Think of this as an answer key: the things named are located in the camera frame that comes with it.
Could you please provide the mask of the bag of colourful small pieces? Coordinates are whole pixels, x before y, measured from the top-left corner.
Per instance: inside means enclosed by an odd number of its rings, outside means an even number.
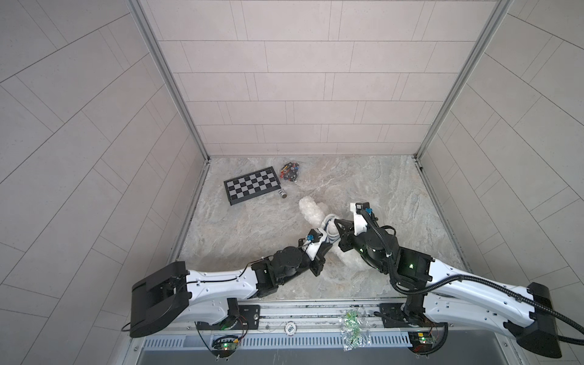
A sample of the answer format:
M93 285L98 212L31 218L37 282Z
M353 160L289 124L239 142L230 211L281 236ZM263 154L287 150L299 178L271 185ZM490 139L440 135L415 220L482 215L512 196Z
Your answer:
M296 182L299 175L299 169L300 165L297 162L288 162L281 168L279 176L281 179Z

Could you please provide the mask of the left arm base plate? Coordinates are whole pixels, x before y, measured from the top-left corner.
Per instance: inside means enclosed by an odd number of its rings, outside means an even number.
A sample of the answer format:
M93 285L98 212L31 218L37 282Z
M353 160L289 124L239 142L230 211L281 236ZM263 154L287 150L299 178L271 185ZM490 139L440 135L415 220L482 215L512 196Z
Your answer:
M245 331L256 330L259 327L259 305L243 305L237 310L228 309L228 317L218 324L210 325L206 322L196 322L199 330L211 331Z

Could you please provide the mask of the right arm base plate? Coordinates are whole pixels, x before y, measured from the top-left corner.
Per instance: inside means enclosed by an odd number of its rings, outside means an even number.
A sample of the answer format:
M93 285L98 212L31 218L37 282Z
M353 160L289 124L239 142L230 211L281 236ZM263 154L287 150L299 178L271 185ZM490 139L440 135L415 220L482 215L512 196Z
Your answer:
M374 316L382 319L385 328L430 328L443 327L442 323L432 322L424 316L407 316L402 304L380 304Z

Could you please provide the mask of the white teddy bear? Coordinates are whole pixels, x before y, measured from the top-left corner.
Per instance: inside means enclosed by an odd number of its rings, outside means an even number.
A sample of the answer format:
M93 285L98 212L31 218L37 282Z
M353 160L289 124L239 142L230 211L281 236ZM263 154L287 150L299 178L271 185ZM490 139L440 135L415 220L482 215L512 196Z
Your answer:
M355 250L343 252L339 248L340 234L334 222L339 217L336 214L331 214L325 203L316 203L312 197L305 196L299 201L299 209L304 219L313 228L322 228L327 233L328 241L333 244L332 252L345 266L358 272L370 268Z

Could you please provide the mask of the aluminium front rail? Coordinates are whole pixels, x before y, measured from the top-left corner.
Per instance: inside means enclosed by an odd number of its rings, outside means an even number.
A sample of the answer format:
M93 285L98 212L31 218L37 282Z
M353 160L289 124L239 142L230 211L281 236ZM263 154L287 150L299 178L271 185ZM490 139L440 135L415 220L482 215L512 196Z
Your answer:
M349 310L362 312L372 322L380 304L402 304L407 316L424 316L432 322L486 329L509 335L504 324L507 321L501 310L487 309L454 298L428 294L425 297L405 299L387 298L383 301L239 301L238 306L259 305L259 327L266 326L284 331L287 322L295 322L299 329L324 329L339 324L341 315ZM196 322L176 319L170 325L192 325Z

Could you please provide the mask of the clear bag green parts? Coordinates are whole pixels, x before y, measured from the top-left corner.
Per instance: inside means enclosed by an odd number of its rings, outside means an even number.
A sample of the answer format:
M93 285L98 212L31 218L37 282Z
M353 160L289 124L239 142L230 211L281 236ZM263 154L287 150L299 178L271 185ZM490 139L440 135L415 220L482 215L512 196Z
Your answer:
M358 310L349 310L341 315L341 340L344 351L371 345L370 327L366 316Z

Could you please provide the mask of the right green circuit board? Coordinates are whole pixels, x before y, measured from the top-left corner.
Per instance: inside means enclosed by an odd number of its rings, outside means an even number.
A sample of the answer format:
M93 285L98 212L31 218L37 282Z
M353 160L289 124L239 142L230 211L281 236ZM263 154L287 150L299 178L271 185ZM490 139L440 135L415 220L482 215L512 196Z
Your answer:
M426 353L433 349L435 339L428 332L409 332L408 338L412 345L409 351L415 354Z

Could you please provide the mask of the left green circuit board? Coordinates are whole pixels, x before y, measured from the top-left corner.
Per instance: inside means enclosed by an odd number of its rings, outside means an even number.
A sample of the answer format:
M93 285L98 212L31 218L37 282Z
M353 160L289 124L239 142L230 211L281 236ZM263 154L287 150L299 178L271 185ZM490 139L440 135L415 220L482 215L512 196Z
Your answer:
M214 339L211 344L211 353L218 359L228 359L239 348L240 337L236 335L226 335Z

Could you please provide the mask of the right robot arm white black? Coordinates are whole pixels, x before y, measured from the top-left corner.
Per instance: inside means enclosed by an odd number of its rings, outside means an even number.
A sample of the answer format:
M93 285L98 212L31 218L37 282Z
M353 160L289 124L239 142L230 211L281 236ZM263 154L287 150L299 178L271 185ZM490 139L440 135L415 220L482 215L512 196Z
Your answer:
M542 357L562 356L556 316L548 287L502 284L471 275L430 255L401 247L391 226L367 216L354 223L333 221L341 251L354 250L366 264L389 275L392 288L407 297L407 321L461 323L511 337Z

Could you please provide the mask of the green circuit board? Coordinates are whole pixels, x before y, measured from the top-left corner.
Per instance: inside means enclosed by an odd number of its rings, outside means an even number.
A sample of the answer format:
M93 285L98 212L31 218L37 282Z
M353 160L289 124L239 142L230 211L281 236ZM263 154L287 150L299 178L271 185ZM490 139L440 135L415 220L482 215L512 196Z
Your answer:
M228 359L239 348L240 337L236 335L226 335L214 339L211 344L211 353L218 359Z
M428 332L409 332L408 338L412 345L409 351L415 354L426 353L433 349L435 339Z

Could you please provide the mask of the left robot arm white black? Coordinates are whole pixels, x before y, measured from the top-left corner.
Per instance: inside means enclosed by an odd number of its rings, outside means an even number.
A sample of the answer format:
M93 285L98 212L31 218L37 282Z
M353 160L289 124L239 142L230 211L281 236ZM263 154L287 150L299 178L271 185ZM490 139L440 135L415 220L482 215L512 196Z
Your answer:
M288 246L231 272L198 272L183 261L172 262L132 286L131 319L123 331L142 338L176 319L232 325L239 317L239 301L267 297L307 271L318 276L332 246Z

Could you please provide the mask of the black white chessboard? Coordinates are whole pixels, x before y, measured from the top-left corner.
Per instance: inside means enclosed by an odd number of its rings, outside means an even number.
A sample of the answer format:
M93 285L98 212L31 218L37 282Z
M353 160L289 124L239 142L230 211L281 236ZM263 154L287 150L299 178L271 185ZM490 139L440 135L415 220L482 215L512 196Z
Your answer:
M267 193L278 191L281 184L273 167L266 167L224 181L230 205L240 204Z

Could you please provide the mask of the blue white striped shirt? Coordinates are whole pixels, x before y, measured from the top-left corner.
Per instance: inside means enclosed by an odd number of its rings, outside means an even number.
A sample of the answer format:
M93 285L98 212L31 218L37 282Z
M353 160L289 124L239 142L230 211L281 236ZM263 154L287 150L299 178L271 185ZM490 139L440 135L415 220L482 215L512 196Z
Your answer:
M328 214L325 216L324 220L320 225L320 229L326 233L326 243L332 243L335 245L340 240L339 232L335 227L334 220L339 218L336 214Z

